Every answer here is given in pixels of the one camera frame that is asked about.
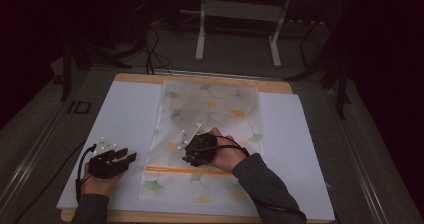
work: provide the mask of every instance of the gray sleeve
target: gray sleeve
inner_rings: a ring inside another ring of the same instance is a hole
[[[104,224],[107,219],[107,205],[109,204],[109,197],[85,194],[82,195],[72,218],[72,224]]]
[[[258,153],[238,163],[232,173],[251,197],[271,205],[299,210],[299,206],[289,194],[284,182],[266,166]],[[293,214],[273,211],[258,205],[256,209],[262,223],[304,223],[302,218]]]

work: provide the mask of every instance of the yellow flower print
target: yellow flower print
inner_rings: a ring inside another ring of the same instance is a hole
[[[169,151],[169,152],[175,151],[177,149],[178,149],[177,143],[168,142],[168,144],[166,144],[166,150]]]
[[[244,117],[244,111],[242,109],[233,109],[230,111],[235,117]]]
[[[198,196],[193,200],[194,203],[209,203],[210,199],[209,197],[205,196]]]
[[[215,108],[217,106],[214,100],[208,99],[208,100],[204,100],[203,102],[208,106],[209,109]]]

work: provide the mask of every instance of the person's right hand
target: person's right hand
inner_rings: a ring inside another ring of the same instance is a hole
[[[119,179],[124,175],[122,172],[114,177],[108,179],[101,179],[94,177],[88,173],[88,162],[85,164],[85,175],[81,179],[83,182],[81,185],[81,195],[84,194],[98,194],[109,197]]]
[[[225,138],[222,138],[221,132],[216,127],[212,128],[212,130],[209,133],[218,138],[218,146],[221,146],[221,145],[235,146],[236,145],[234,142],[227,140]],[[226,136],[226,138],[234,140],[232,136]],[[245,158],[246,158],[246,155],[244,155],[244,153],[239,149],[219,148],[215,155],[214,160],[211,162],[211,165],[225,172],[231,172],[233,168]]]

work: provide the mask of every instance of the wooden board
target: wooden board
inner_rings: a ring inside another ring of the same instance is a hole
[[[70,222],[75,210],[63,210],[61,218],[65,222]],[[233,217],[233,216],[213,216],[195,215],[179,213],[158,213],[158,212],[131,212],[131,211],[109,211],[108,222],[133,222],[133,223],[261,223],[257,217]],[[310,224],[328,223],[326,221],[308,220]]]
[[[181,80],[207,83],[220,83],[234,86],[255,87],[260,92],[286,93],[292,94],[293,91],[287,82],[275,81],[257,81],[231,78],[215,78],[215,77],[191,77],[191,76],[158,76],[158,75],[142,75],[121,73],[116,75],[115,81],[123,82],[140,82],[162,84],[165,80]]]

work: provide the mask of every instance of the cable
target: cable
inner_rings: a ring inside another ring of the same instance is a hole
[[[85,46],[86,49],[90,50],[93,54],[95,54],[96,56],[104,59],[105,61],[109,62],[110,64],[116,66],[116,67],[121,67],[121,68],[132,68],[132,66],[126,65],[122,62],[120,62],[118,59],[116,59],[115,57],[111,56],[110,54],[108,54],[107,52],[103,51],[100,47],[84,40],[81,39],[80,40],[81,43]]]
[[[256,199],[255,197],[252,197],[251,195],[250,195],[250,198],[252,199],[252,201],[256,205],[258,205],[260,207],[266,208],[268,210],[276,211],[276,212],[296,215],[296,216],[302,218],[304,223],[307,222],[306,215],[302,211],[299,211],[297,209],[290,208],[290,207],[282,207],[282,206],[277,206],[277,205],[274,205],[274,204],[266,203],[266,202],[263,202],[259,199]]]
[[[154,72],[155,67],[153,67],[153,59],[152,59],[152,55],[154,55],[156,60],[161,64],[160,67],[164,68],[172,76],[171,71],[167,68],[167,66],[171,62],[170,59],[168,57],[165,57],[165,56],[160,55],[160,54],[155,52],[155,49],[156,49],[156,47],[159,43],[159,33],[152,28],[149,28],[148,30],[153,32],[153,34],[155,34],[156,40],[155,40],[153,46],[150,46],[150,44],[148,42],[146,42],[146,45],[145,45],[146,46],[146,52],[147,52],[147,60],[146,60],[146,63],[145,63],[146,73],[150,74],[150,72],[149,72],[149,69],[150,69],[151,72],[152,72],[152,75],[155,75],[155,72]],[[160,60],[159,57],[166,58],[168,62],[166,64],[164,64],[162,62],[162,60]]]
[[[337,213],[334,211],[334,217],[336,218],[336,221],[338,224],[342,224],[342,222],[340,221],[340,218],[337,216]]]
[[[136,57],[140,56],[140,55],[141,55],[141,53],[143,53],[143,51],[142,51],[142,50],[140,50],[140,51],[138,51],[137,53],[135,53],[135,55],[133,55],[133,56],[131,56],[131,57],[128,57],[127,59],[122,60],[122,62],[126,62],[126,61],[129,61],[129,60],[132,60],[132,59],[134,59],[134,58],[136,58]]]
[[[193,14],[193,16],[187,17],[184,20],[179,21],[179,24],[189,22],[191,20],[194,20],[197,17],[200,17],[200,14],[198,14],[198,13]],[[174,27],[173,25],[171,25],[169,23],[164,23],[165,25],[160,25],[160,23],[165,22],[165,21],[166,20],[164,18],[160,18],[160,19],[150,23],[149,26],[154,27],[154,28],[159,28],[159,29],[170,29],[170,28]]]
[[[19,223],[19,221],[22,219],[22,217],[25,216],[25,214],[34,206],[34,204],[40,199],[40,197],[44,194],[44,192],[49,188],[49,186],[53,183],[54,179],[56,179],[57,175],[59,175],[59,172],[63,169],[63,167],[67,164],[69,159],[75,154],[75,152],[78,151],[83,145],[85,141],[81,142],[72,152],[69,154],[69,156],[65,159],[65,161],[62,163],[62,165],[59,167],[57,172],[54,174],[54,176],[50,179],[50,181],[46,184],[46,186],[43,188],[43,190],[40,191],[40,193],[37,195],[37,197],[21,212],[18,219],[15,221],[15,223]]]
[[[197,149],[197,150],[192,150],[192,151],[187,151],[187,154],[194,154],[196,152],[203,152],[203,151],[210,151],[210,150],[214,150],[214,149],[221,149],[221,148],[234,148],[234,149],[238,149],[240,151],[243,152],[244,155],[246,155],[246,157],[250,156],[249,152],[247,151],[246,148],[241,147],[240,144],[238,144],[236,141],[234,141],[231,138],[228,137],[224,137],[224,136],[215,136],[215,137],[219,137],[219,138],[224,138],[227,139],[231,142],[233,142],[234,144],[236,144],[236,146],[234,145],[219,145],[219,146],[213,146],[213,147],[207,147],[207,148],[202,148],[202,149]]]
[[[79,163],[79,166],[78,166],[77,179],[75,179],[75,190],[76,190],[77,202],[79,202],[79,199],[81,197],[81,185],[82,185],[82,183],[81,183],[81,169],[82,169],[82,164],[84,163],[84,159],[85,159],[85,156],[87,155],[87,153],[90,152],[90,151],[93,152],[94,149],[96,149],[96,146],[97,146],[96,144],[93,144],[93,146],[87,148],[87,150],[85,150],[84,154],[82,154],[82,157],[80,159],[80,163]]]
[[[116,52],[116,53],[110,53],[109,55],[115,57],[115,58],[124,58],[124,57],[128,57],[131,55],[136,54],[137,52],[139,52],[141,50],[141,48],[143,47],[143,45],[141,44],[141,42],[136,41],[133,43],[132,48],[130,48],[129,50],[125,50],[122,52]]]
[[[89,175],[87,178],[85,178],[85,180],[81,182],[81,186],[82,186],[82,184],[84,184],[84,183],[85,183],[88,179],[90,179],[90,177],[92,177],[92,175]]]

